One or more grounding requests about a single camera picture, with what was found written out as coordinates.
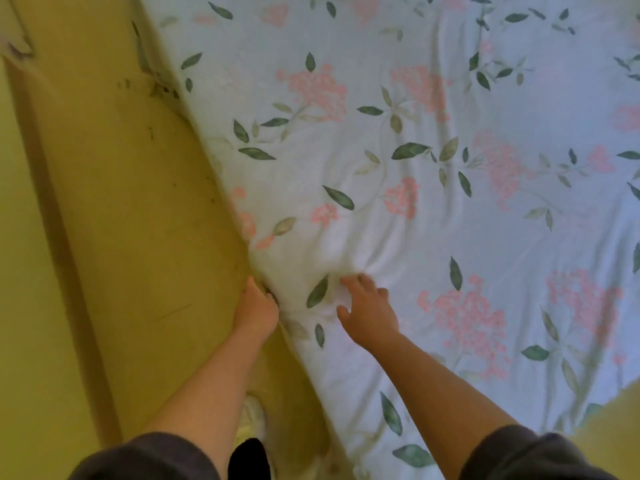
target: forearm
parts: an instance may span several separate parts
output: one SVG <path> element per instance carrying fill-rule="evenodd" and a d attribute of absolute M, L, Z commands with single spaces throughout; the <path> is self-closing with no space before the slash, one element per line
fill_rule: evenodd
<path fill-rule="evenodd" d="M 213 352 L 149 423 L 196 444 L 225 476 L 249 374 L 262 342 L 236 330 Z"/>
<path fill-rule="evenodd" d="M 516 424 L 507 413 L 403 335 L 370 350 L 402 397 L 447 480 L 457 480 L 480 442 Z"/>

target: green leaf print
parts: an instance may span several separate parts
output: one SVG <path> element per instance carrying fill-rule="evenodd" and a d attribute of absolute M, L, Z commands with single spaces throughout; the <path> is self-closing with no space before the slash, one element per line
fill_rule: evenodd
<path fill-rule="evenodd" d="M 418 445 L 405 445 L 393 450 L 392 453 L 396 458 L 413 468 L 423 468 L 436 464 L 431 454 Z"/>
<path fill-rule="evenodd" d="M 202 57 L 203 52 L 187 57 L 187 59 L 182 63 L 180 69 L 185 70 L 189 67 L 193 67 L 198 62 L 200 62 L 200 58 Z"/>
<path fill-rule="evenodd" d="M 327 288 L 329 288 L 329 275 L 325 275 L 324 278 L 320 280 L 316 287 L 314 288 L 307 298 L 307 308 L 313 308 L 314 306 L 320 304 L 322 300 L 324 300 L 324 295 L 326 295 Z"/>
<path fill-rule="evenodd" d="M 444 171 L 444 168 L 440 168 L 438 170 L 438 178 L 440 179 L 440 183 L 443 187 L 447 186 L 447 172 Z"/>
<path fill-rule="evenodd" d="M 382 401 L 382 416 L 384 416 L 389 428 L 396 435 L 402 435 L 402 420 L 398 416 L 396 408 L 382 391 L 380 391 L 380 400 Z"/>
<path fill-rule="evenodd" d="M 482 72 L 476 73 L 476 79 L 478 81 L 478 84 L 484 87 L 487 91 L 491 91 L 491 87 L 489 86 L 489 81 L 487 80 L 486 76 Z"/>
<path fill-rule="evenodd" d="M 355 209 L 355 205 L 353 201 L 346 195 L 340 192 L 340 190 L 335 190 L 323 185 L 324 190 L 329 194 L 334 201 L 336 201 L 340 206 L 344 207 L 347 210 Z"/>
<path fill-rule="evenodd" d="M 426 152 L 431 147 L 420 143 L 405 143 L 396 148 L 391 160 L 406 160 Z"/>
<path fill-rule="evenodd" d="M 513 69 L 507 67 L 507 69 L 502 69 L 500 72 L 498 72 L 498 75 L 495 76 L 495 78 L 500 79 L 501 77 L 510 76 L 511 72 L 513 72 Z"/>
<path fill-rule="evenodd" d="M 384 113 L 381 109 L 378 109 L 375 106 L 360 106 L 358 111 L 363 114 L 368 114 L 370 116 L 380 116 L 380 114 Z"/>
<path fill-rule="evenodd" d="M 286 118 L 274 118 L 272 120 L 268 120 L 266 123 L 261 124 L 260 126 L 264 126 L 265 128 L 274 128 L 276 126 L 284 126 L 289 122 Z"/>
<path fill-rule="evenodd" d="M 554 217 L 551 215 L 551 211 L 549 209 L 547 209 L 547 215 L 545 217 L 545 220 L 547 221 L 547 227 L 549 227 L 549 230 L 553 230 Z"/>
<path fill-rule="evenodd" d="M 467 177 L 465 177 L 464 173 L 459 171 L 458 178 L 460 179 L 460 186 L 462 187 L 462 190 L 465 191 L 467 197 L 471 197 L 471 183 L 469 183 Z"/>
<path fill-rule="evenodd" d="M 311 55 L 311 52 L 307 54 L 307 60 L 305 61 L 305 66 L 309 72 L 313 72 L 316 69 L 316 60 L 314 56 Z"/>
<path fill-rule="evenodd" d="M 469 59 L 469 72 L 475 71 L 480 63 L 480 52 L 476 52 L 473 57 Z"/>
<path fill-rule="evenodd" d="M 382 99 L 385 100 L 385 103 L 387 104 L 387 106 L 389 107 L 393 106 L 394 102 L 391 99 L 391 96 L 389 95 L 389 91 L 387 90 L 387 88 L 384 86 L 380 86 L 380 88 L 382 90 Z"/>
<path fill-rule="evenodd" d="M 631 188 L 631 192 L 636 196 L 636 199 L 640 200 L 640 190 L 636 189 L 633 185 L 627 182 L 627 185 Z"/>
<path fill-rule="evenodd" d="M 533 8 L 529 8 L 529 11 L 532 12 L 534 15 L 536 15 L 540 20 L 546 20 L 547 17 L 542 15 L 542 13 L 540 13 L 538 10 L 535 10 Z"/>
<path fill-rule="evenodd" d="M 238 148 L 238 151 L 253 158 L 254 160 L 276 160 L 276 158 L 272 157 L 267 152 L 263 152 L 260 148 Z"/>
<path fill-rule="evenodd" d="M 455 156 L 458 151 L 458 137 L 449 140 L 446 145 L 442 147 L 442 151 L 440 152 L 439 160 L 441 162 L 448 162 Z"/>
<path fill-rule="evenodd" d="M 638 152 L 622 152 L 618 153 L 619 157 L 626 158 L 627 160 L 640 160 L 640 153 Z"/>
<path fill-rule="evenodd" d="M 535 360 L 536 362 L 542 362 L 546 360 L 547 357 L 549 357 L 549 351 L 544 350 L 539 345 L 532 345 L 530 347 L 527 347 L 520 353 L 529 360 Z"/>
<path fill-rule="evenodd" d="M 538 207 L 537 209 L 531 209 L 525 215 L 525 219 L 539 219 L 547 213 L 546 207 Z"/>
<path fill-rule="evenodd" d="M 234 134 L 243 143 L 249 143 L 249 133 L 236 120 L 234 120 Z"/>
<path fill-rule="evenodd" d="M 547 329 L 549 336 L 552 339 L 554 339 L 556 342 L 559 342 L 560 338 L 558 336 L 558 329 L 552 322 L 551 316 L 549 316 L 549 314 L 546 311 L 544 311 L 542 307 L 540 307 L 540 310 L 542 311 L 542 322 L 544 322 L 545 328 Z"/>
<path fill-rule="evenodd" d="M 227 10 L 226 8 L 222 8 L 220 6 L 213 5 L 213 3 L 211 3 L 211 2 L 209 2 L 209 5 L 211 6 L 211 8 L 213 8 L 213 11 L 215 11 L 222 18 L 226 18 L 227 20 L 233 20 L 234 19 L 234 15 L 229 10 Z"/>
<path fill-rule="evenodd" d="M 320 323 L 316 325 L 316 342 L 318 342 L 321 349 L 324 349 L 324 328 Z"/>
<path fill-rule="evenodd" d="M 287 217 L 286 219 L 283 219 L 276 224 L 271 234 L 276 237 L 279 235 L 284 235 L 288 233 L 291 229 L 293 229 L 293 224 L 295 223 L 296 223 L 295 217 Z"/>
<path fill-rule="evenodd" d="M 284 329 L 287 333 L 292 336 L 294 339 L 308 340 L 311 338 L 309 336 L 309 332 L 306 328 L 304 328 L 300 322 L 295 320 L 281 319 L 282 324 L 284 325 Z"/>
<path fill-rule="evenodd" d="M 558 175 L 558 180 L 560 180 L 560 183 L 563 184 L 568 189 L 571 188 L 571 182 L 569 182 L 569 179 L 564 175 Z"/>
<path fill-rule="evenodd" d="M 640 269 L 640 242 L 636 244 L 636 249 L 634 249 L 634 273 L 637 273 L 638 269 Z"/>
<path fill-rule="evenodd" d="M 623 69 L 627 69 L 628 71 L 631 71 L 631 67 L 629 67 L 629 64 L 624 62 L 624 60 L 620 59 L 620 57 L 613 57 L 613 58 L 615 59 L 615 61 L 618 63 L 620 67 L 622 67 Z"/>
<path fill-rule="evenodd" d="M 292 108 L 290 108 L 289 106 L 287 106 L 286 104 L 283 104 L 281 102 L 275 102 L 275 103 L 272 104 L 272 106 L 274 108 L 276 108 L 278 111 L 288 112 L 288 113 L 292 113 L 293 112 Z"/>
<path fill-rule="evenodd" d="M 333 3 L 327 2 L 326 10 L 329 12 L 329 15 L 331 15 L 331 18 L 335 18 L 335 5 Z"/>
<path fill-rule="evenodd" d="M 483 18 L 476 18 L 476 23 L 484 28 L 484 30 L 489 30 L 489 25 L 486 24 Z"/>
<path fill-rule="evenodd" d="M 505 21 L 508 23 L 518 23 L 523 20 L 526 20 L 529 17 L 528 13 L 512 13 L 504 17 Z"/>
<path fill-rule="evenodd" d="M 582 418 L 582 421 L 580 421 L 580 427 L 584 428 L 585 423 L 587 422 L 587 420 L 592 417 L 592 416 L 596 416 L 602 409 L 602 405 L 601 404 L 596 404 L 596 403 L 591 403 L 587 406 L 587 409 L 584 411 L 584 416 Z"/>
<path fill-rule="evenodd" d="M 449 261 L 449 279 L 451 279 L 451 284 L 453 288 L 460 291 L 462 288 L 462 273 L 460 272 L 460 266 L 453 256 L 451 257 L 451 261 Z"/>
<path fill-rule="evenodd" d="M 375 165 L 380 165 L 380 159 L 377 156 L 375 156 L 375 154 L 373 154 L 372 152 L 370 152 L 368 150 L 364 150 L 364 154 L 371 161 L 371 163 L 373 163 Z"/>
<path fill-rule="evenodd" d="M 391 115 L 389 124 L 391 125 L 391 129 L 393 129 L 396 134 L 402 133 L 402 119 L 400 119 L 400 116 L 398 116 L 397 114 Z"/>
<path fill-rule="evenodd" d="M 575 376 L 575 372 L 571 367 L 571 364 L 567 359 L 562 359 L 562 375 L 564 375 L 564 380 L 566 381 L 567 386 L 571 389 L 575 394 L 580 393 L 580 386 L 578 385 L 578 378 Z"/>

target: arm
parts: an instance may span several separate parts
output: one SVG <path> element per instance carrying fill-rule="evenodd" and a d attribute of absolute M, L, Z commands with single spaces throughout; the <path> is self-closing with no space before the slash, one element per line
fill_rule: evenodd
<path fill-rule="evenodd" d="M 349 336 L 377 359 L 447 480 L 458 480 L 475 448 L 503 426 L 507 413 L 400 334 L 388 291 L 363 274 L 341 279 L 351 313 L 337 309 Z"/>
<path fill-rule="evenodd" d="M 199 447 L 226 476 L 249 381 L 265 340 L 278 324 L 278 306 L 249 277 L 231 335 L 169 399 L 146 432 L 172 433 Z"/>

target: person's left hand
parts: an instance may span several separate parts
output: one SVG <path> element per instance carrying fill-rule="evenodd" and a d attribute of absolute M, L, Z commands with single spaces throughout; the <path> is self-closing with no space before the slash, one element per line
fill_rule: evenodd
<path fill-rule="evenodd" d="M 247 332 L 264 342 L 278 326 L 278 313 L 274 297 L 263 293 L 249 276 L 236 306 L 234 332 Z"/>

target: pink flower print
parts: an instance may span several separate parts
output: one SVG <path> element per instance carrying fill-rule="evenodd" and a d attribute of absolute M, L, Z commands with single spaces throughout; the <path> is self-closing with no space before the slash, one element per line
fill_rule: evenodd
<path fill-rule="evenodd" d="M 267 249 L 273 243 L 274 239 L 275 237 L 272 235 L 265 237 L 255 243 L 254 249 Z"/>
<path fill-rule="evenodd" d="M 611 173 L 616 167 L 611 163 L 611 157 L 603 144 L 597 144 L 587 161 L 592 170 L 599 173 Z"/>
<path fill-rule="evenodd" d="M 351 6 L 356 12 L 360 24 L 364 25 L 378 13 L 380 0 L 351 0 Z"/>
<path fill-rule="evenodd" d="M 344 104 L 347 86 L 336 82 L 331 75 L 332 70 L 330 64 L 323 64 L 313 72 L 304 70 L 288 76 L 283 69 L 279 69 L 276 76 L 281 82 L 289 81 L 289 91 L 298 93 L 302 103 L 324 111 L 322 121 L 341 121 L 342 115 L 347 114 Z"/>
<path fill-rule="evenodd" d="M 198 25 L 203 25 L 204 27 L 210 27 L 218 23 L 215 15 L 203 15 L 201 13 L 193 15 L 191 21 Z"/>
<path fill-rule="evenodd" d="M 442 0 L 442 6 L 448 10 L 464 11 L 467 9 L 467 0 Z"/>
<path fill-rule="evenodd" d="M 255 237 L 255 223 L 253 216 L 248 212 L 238 213 L 240 221 L 240 235 L 245 241 L 251 241 Z"/>
<path fill-rule="evenodd" d="M 382 199 L 385 201 L 387 211 L 391 214 L 399 214 L 411 220 L 416 216 L 416 202 L 420 185 L 412 177 L 405 177 L 402 183 L 395 188 L 387 189 Z"/>
<path fill-rule="evenodd" d="M 445 86 L 450 86 L 451 80 L 429 72 L 426 66 L 400 67 L 390 74 L 391 81 L 402 84 L 404 89 L 424 106 L 426 112 L 435 112 L 436 119 L 441 123 L 450 119 L 446 113 Z"/>
<path fill-rule="evenodd" d="M 640 131 L 640 104 L 622 104 L 613 114 L 613 128 L 619 131 Z"/>
<path fill-rule="evenodd" d="M 480 46 L 478 47 L 478 52 L 480 55 L 489 55 L 495 50 L 495 47 L 491 43 L 490 40 L 482 40 L 480 42 Z"/>
<path fill-rule="evenodd" d="M 269 25 L 273 25 L 274 27 L 281 29 L 287 21 L 288 14 L 289 5 L 286 3 L 280 3 L 263 8 L 260 19 L 264 23 L 268 23 Z"/>
<path fill-rule="evenodd" d="M 622 289 L 600 288 L 591 281 L 586 269 L 571 273 L 554 271 L 547 279 L 547 286 L 551 303 L 561 299 L 572 309 L 573 323 L 586 332 L 582 336 L 586 342 L 593 337 L 601 346 L 613 344 L 620 316 L 616 300 L 623 297 Z"/>
<path fill-rule="evenodd" d="M 429 303 L 429 293 L 427 291 L 421 291 L 420 295 L 418 295 L 418 306 L 420 306 L 424 313 L 429 313 L 431 304 Z"/>
<path fill-rule="evenodd" d="M 492 189 L 499 197 L 498 207 L 507 210 L 505 201 L 519 190 L 520 176 L 527 174 L 527 168 L 515 158 L 516 149 L 490 131 L 476 134 L 472 146 L 484 154 Z"/>
<path fill-rule="evenodd" d="M 318 207 L 311 213 L 311 222 L 314 224 L 321 223 L 323 227 L 329 227 L 332 220 L 338 220 L 338 209 L 330 203 Z"/>
<path fill-rule="evenodd" d="M 506 355 L 506 320 L 502 310 L 492 312 L 489 300 L 482 296 L 484 280 L 478 275 L 468 279 L 471 291 L 463 294 L 449 290 L 433 302 L 436 325 L 451 333 L 443 345 L 446 348 L 458 346 L 459 354 L 473 355 L 484 361 L 484 377 L 507 379 L 510 359 Z M 428 295 L 420 293 L 418 298 L 422 309 L 429 309 Z"/>

